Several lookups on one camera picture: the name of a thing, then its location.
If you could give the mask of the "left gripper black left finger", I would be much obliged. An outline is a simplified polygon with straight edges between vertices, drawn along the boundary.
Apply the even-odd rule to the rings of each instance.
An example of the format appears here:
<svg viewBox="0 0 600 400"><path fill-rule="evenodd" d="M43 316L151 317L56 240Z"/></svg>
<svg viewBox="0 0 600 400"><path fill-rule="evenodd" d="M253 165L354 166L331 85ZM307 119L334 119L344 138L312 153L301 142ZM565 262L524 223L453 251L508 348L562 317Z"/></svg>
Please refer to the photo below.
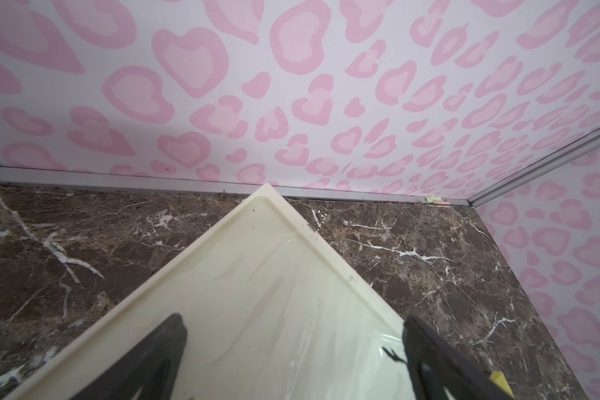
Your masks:
<svg viewBox="0 0 600 400"><path fill-rule="evenodd" d="M173 313L74 399L170 399L188 341Z"/></svg>

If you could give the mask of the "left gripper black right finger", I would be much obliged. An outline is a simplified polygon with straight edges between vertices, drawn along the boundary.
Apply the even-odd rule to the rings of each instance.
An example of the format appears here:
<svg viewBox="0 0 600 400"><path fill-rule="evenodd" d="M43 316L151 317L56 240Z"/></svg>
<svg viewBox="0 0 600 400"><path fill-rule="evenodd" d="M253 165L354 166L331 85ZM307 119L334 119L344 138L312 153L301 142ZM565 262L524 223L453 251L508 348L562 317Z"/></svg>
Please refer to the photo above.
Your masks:
<svg viewBox="0 0 600 400"><path fill-rule="evenodd" d="M416 316L404 322L403 346L416 399L512 397Z"/></svg>

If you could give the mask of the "cream plastic drawer cabinet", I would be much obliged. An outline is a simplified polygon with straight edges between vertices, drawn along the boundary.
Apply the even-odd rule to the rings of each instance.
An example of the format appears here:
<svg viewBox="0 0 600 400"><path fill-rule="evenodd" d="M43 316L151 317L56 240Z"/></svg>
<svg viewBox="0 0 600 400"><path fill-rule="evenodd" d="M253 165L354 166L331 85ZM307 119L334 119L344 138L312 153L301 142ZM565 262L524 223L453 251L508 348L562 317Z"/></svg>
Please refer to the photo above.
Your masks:
<svg viewBox="0 0 600 400"><path fill-rule="evenodd" d="M264 185L12 393L69 399L170 316L175 399L412 399L403 320Z"/></svg>

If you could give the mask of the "yellow sponge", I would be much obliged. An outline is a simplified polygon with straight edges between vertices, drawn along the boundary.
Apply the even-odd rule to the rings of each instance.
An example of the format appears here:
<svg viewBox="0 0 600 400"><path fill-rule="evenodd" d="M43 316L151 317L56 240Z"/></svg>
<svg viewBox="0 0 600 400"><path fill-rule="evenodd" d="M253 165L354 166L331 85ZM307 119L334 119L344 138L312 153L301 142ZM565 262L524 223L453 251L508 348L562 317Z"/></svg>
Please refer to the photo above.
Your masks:
<svg viewBox="0 0 600 400"><path fill-rule="evenodd" d="M503 372L493 371L491 372L489 379L498 386L501 390L503 390L510 398L514 398L513 390L511 389L508 380Z"/></svg>

